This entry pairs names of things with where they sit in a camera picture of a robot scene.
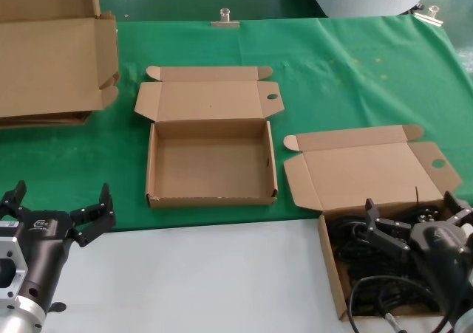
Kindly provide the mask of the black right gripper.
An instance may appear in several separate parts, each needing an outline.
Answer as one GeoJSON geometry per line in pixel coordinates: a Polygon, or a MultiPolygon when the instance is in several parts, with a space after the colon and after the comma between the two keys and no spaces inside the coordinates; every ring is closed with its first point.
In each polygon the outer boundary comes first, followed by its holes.
{"type": "Polygon", "coordinates": [[[411,248],[418,270],[439,306],[445,311],[468,311],[472,308],[472,254],[466,248],[466,234],[459,227],[472,224],[472,206],[451,191],[445,192],[443,202],[446,221],[422,222],[412,228],[404,222],[381,218],[373,200],[367,199],[366,240],[385,253],[407,253],[411,248]]]}

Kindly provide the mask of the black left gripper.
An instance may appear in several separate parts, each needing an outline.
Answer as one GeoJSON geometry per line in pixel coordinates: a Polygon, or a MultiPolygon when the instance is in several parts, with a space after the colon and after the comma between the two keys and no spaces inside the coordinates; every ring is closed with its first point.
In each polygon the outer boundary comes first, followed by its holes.
{"type": "Polygon", "coordinates": [[[1,219],[10,216],[20,223],[19,244],[27,274],[19,294],[44,311],[64,311],[67,305],[55,302],[53,296],[72,240],[85,247],[116,225],[112,195],[104,183],[97,204],[68,214],[59,210],[23,210],[21,202],[26,192],[26,183],[20,180],[14,189],[4,193],[0,204],[1,219]]]}

